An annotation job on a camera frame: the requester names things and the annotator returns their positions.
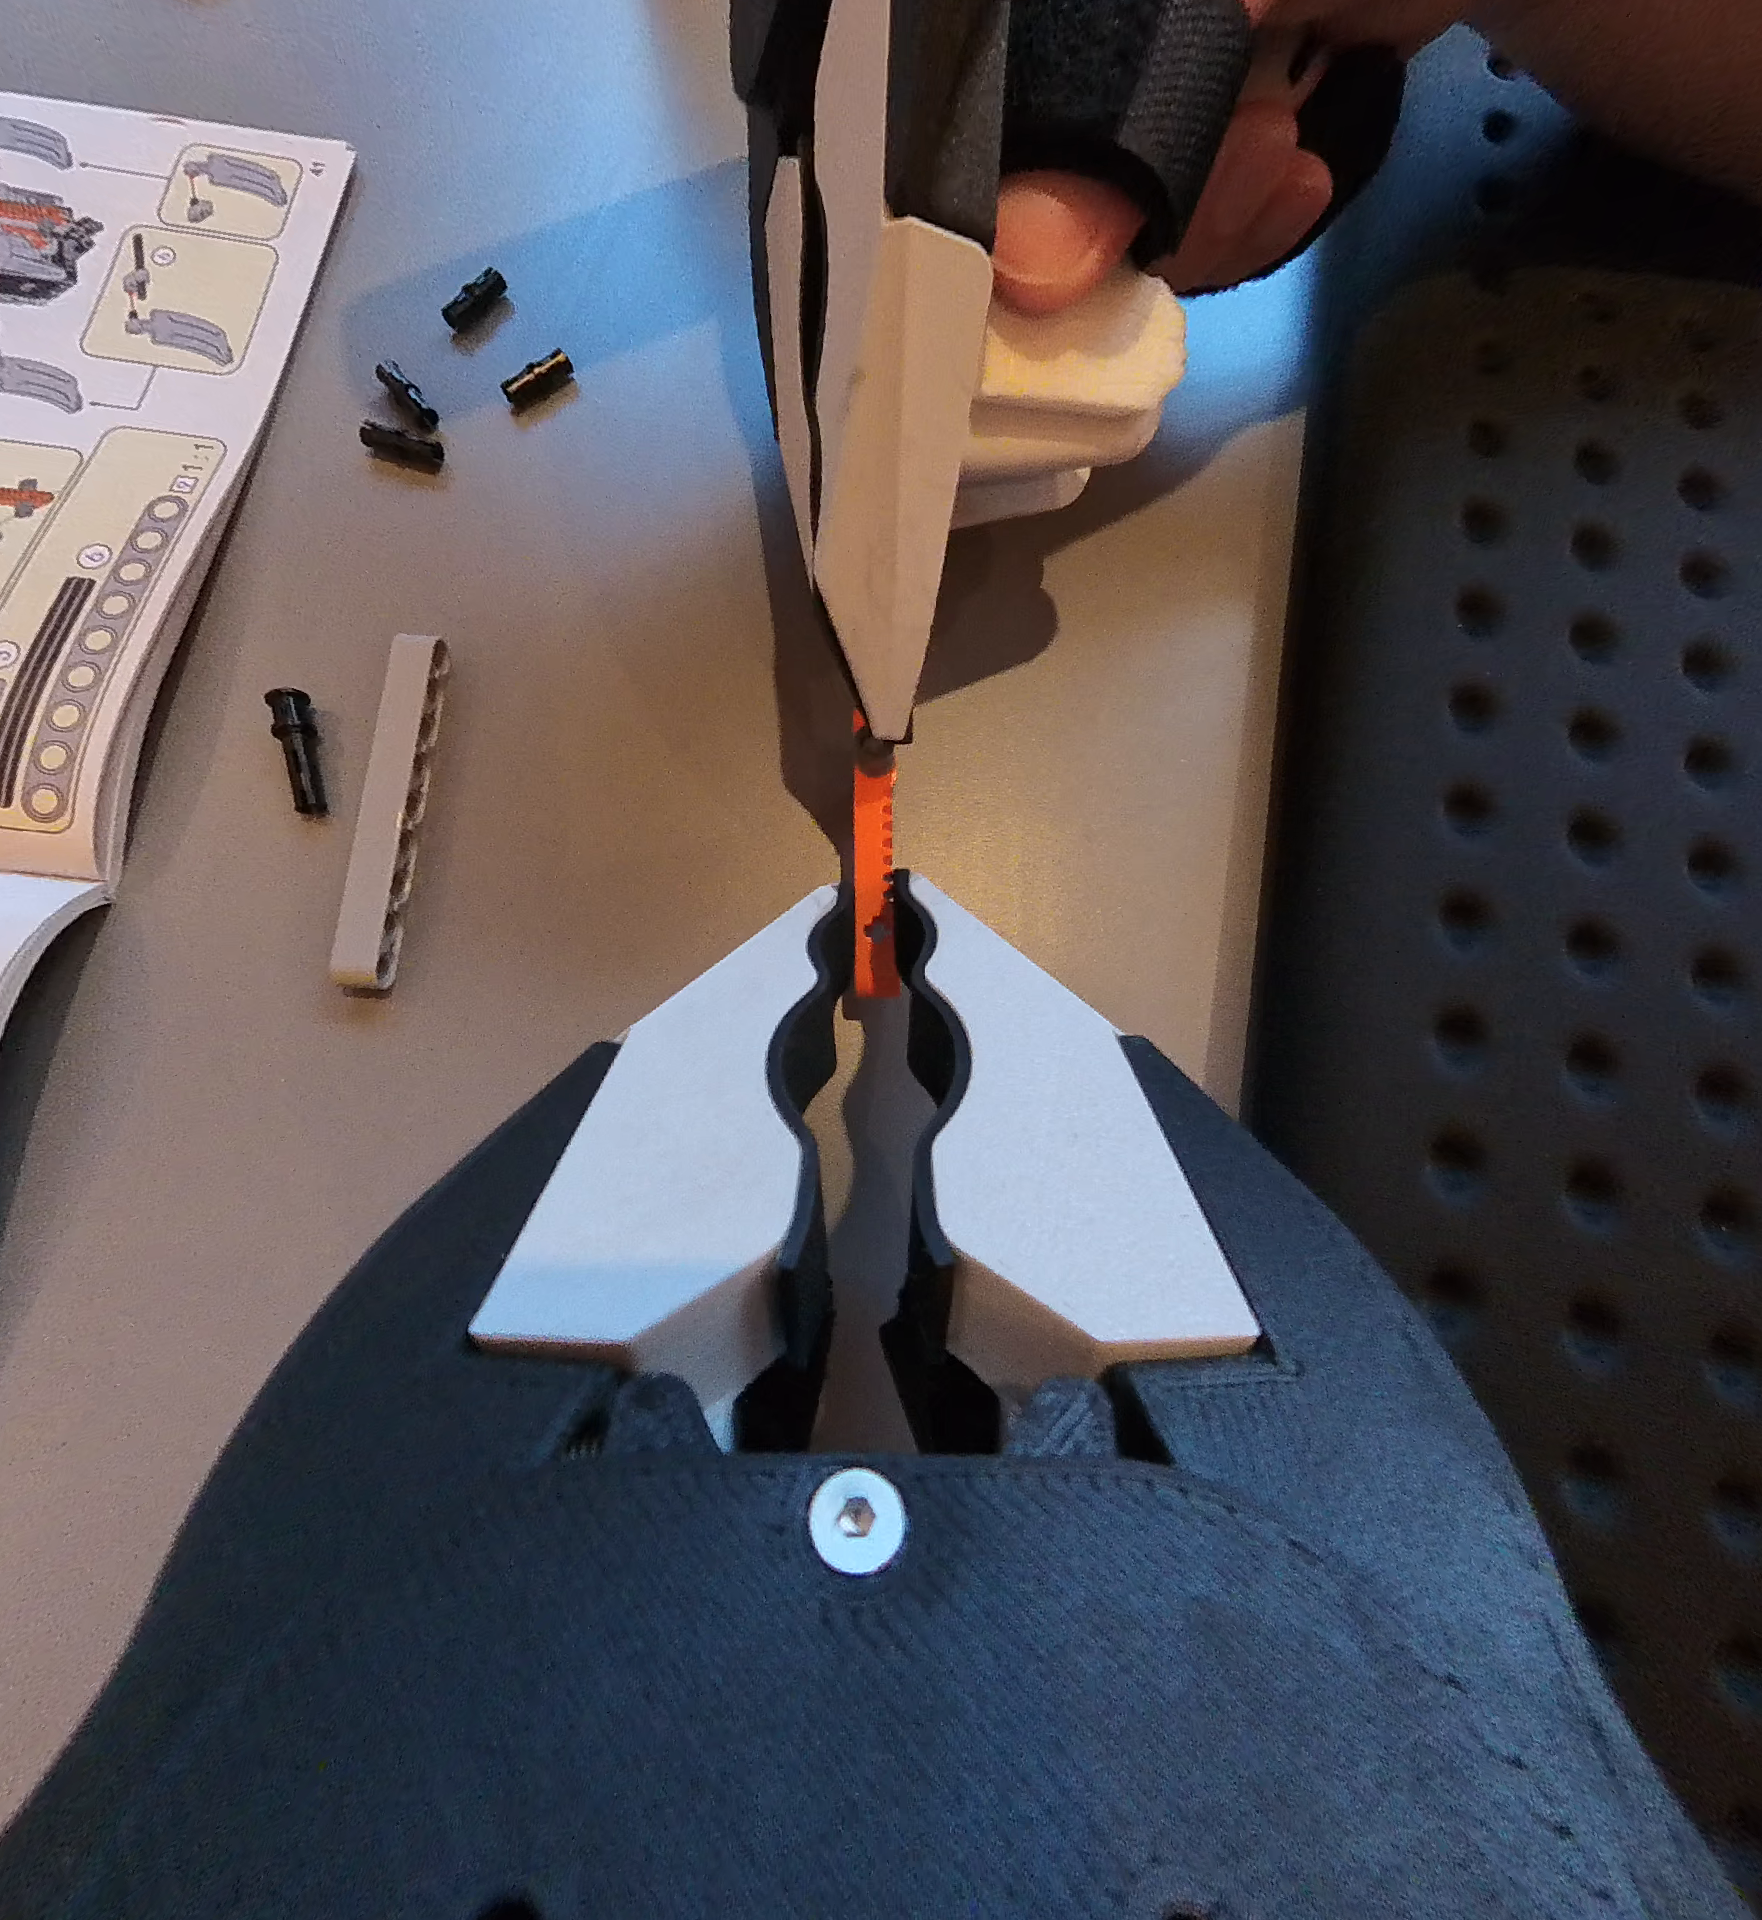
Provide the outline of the grey toy beam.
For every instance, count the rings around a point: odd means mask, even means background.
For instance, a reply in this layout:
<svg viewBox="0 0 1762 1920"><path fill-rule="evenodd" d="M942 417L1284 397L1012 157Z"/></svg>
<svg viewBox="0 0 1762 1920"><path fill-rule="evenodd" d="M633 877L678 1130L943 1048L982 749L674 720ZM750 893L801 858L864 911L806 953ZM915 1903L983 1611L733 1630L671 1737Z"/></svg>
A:
<svg viewBox="0 0 1762 1920"><path fill-rule="evenodd" d="M448 674L443 638L395 636L330 956L332 982L351 993L395 981Z"/></svg>

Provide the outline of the orange toy gear rack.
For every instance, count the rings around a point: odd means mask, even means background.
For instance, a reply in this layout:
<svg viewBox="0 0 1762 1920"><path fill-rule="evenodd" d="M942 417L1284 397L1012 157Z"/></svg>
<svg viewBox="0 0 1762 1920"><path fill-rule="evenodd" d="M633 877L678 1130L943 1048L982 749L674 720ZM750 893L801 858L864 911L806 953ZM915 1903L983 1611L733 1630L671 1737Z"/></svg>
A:
<svg viewBox="0 0 1762 1920"><path fill-rule="evenodd" d="M862 999L898 995L893 938L893 742L854 714L852 766L852 990Z"/></svg>

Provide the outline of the person's right hand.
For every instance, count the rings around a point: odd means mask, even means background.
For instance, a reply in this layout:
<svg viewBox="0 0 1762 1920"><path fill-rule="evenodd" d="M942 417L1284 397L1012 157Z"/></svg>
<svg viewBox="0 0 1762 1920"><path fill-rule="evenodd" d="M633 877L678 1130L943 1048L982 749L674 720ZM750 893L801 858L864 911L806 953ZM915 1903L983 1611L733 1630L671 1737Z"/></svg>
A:
<svg viewBox="0 0 1762 1920"><path fill-rule="evenodd" d="M1470 5L1247 2L1253 66L1182 244L1153 264L1178 294L1222 292L1298 253L1333 203L1326 164L1301 147L1301 106L1344 46L1411 58ZM1084 301L1131 253L1141 214L1119 187L1060 170L1008 176L997 194L996 294L1047 314Z"/></svg>

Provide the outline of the black perforated chair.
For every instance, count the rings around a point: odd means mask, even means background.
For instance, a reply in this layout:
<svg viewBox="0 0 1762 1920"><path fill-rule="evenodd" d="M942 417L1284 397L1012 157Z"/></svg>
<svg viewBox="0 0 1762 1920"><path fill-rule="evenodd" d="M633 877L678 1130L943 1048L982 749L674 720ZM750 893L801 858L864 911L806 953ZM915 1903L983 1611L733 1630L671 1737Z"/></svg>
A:
<svg viewBox="0 0 1762 1920"><path fill-rule="evenodd" d="M1762 241L1454 33L1306 264L1253 1111L1762 1910Z"/></svg>

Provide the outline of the toy instruction booklet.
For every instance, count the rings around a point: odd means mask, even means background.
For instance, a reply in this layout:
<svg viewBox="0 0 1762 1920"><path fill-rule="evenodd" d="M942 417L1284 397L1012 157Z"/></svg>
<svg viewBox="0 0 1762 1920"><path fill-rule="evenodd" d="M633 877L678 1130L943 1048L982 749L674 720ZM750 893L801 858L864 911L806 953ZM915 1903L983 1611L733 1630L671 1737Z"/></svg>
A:
<svg viewBox="0 0 1762 1920"><path fill-rule="evenodd" d="M119 888L148 712L352 166L337 139L0 93L0 1039Z"/></svg>

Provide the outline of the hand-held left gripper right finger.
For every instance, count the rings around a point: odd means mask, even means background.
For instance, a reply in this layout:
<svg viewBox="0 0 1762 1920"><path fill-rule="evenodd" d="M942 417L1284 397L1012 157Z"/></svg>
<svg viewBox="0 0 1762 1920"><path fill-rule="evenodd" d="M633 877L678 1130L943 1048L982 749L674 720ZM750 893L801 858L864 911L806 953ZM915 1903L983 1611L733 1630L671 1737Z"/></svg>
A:
<svg viewBox="0 0 1762 1920"><path fill-rule="evenodd" d="M1047 1379L1241 1355L1249 1310L1133 1043L926 877L900 879L912 1152L900 1407L924 1453L993 1453Z"/></svg>

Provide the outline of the grey desk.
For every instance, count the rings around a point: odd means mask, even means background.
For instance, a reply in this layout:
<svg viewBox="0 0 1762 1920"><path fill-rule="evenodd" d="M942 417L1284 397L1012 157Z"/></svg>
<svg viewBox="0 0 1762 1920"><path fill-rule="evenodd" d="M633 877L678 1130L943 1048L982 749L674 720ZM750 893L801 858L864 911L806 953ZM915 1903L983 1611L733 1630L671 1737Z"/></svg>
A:
<svg viewBox="0 0 1762 1920"><path fill-rule="evenodd" d="M0 5L0 87L359 166L148 737L0 1052L0 1620L135 1607L318 1300L578 1048L831 876L723 5ZM496 312L441 307L486 266ZM576 384L502 380L564 349ZM359 442L440 414L440 472ZM395 636L449 653L389 993L330 979ZM264 694L309 693L302 819Z"/></svg>

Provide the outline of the long black toy pin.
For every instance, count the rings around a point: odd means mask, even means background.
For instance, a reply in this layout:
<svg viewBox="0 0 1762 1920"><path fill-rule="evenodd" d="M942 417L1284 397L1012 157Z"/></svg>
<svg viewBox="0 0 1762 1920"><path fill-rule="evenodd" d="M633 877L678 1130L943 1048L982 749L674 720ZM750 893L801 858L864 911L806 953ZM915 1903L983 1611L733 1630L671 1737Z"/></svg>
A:
<svg viewBox="0 0 1762 1920"><path fill-rule="evenodd" d="M293 808L302 819L324 819L329 796L318 757L318 723L312 699L300 689L272 689L264 697L270 732L277 741L290 781Z"/></svg>

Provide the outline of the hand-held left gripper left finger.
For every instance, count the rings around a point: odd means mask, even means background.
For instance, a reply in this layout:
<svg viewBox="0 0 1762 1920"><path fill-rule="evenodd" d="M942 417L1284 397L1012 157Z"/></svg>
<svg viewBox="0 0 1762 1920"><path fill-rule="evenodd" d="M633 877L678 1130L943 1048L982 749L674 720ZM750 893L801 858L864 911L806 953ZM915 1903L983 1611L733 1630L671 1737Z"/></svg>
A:
<svg viewBox="0 0 1762 1920"><path fill-rule="evenodd" d="M685 1379L723 1448L806 1448L832 1324L808 1101L835 1072L821 888L629 1027L469 1324Z"/></svg>

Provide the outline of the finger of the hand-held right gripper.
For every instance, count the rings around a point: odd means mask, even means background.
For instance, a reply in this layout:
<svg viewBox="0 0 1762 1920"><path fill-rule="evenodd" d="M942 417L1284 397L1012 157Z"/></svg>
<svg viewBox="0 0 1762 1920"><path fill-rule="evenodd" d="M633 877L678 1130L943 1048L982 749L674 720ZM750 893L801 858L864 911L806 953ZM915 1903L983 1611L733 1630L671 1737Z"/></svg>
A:
<svg viewBox="0 0 1762 1920"><path fill-rule="evenodd" d="M969 410L990 255L885 205L890 6L837 2L817 86L825 214L815 585L869 730L907 741L932 638Z"/></svg>
<svg viewBox="0 0 1762 1920"><path fill-rule="evenodd" d="M869 316L869 170L829 150L778 157L762 238L774 428L808 578L866 708L860 448L850 425Z"/></svg>

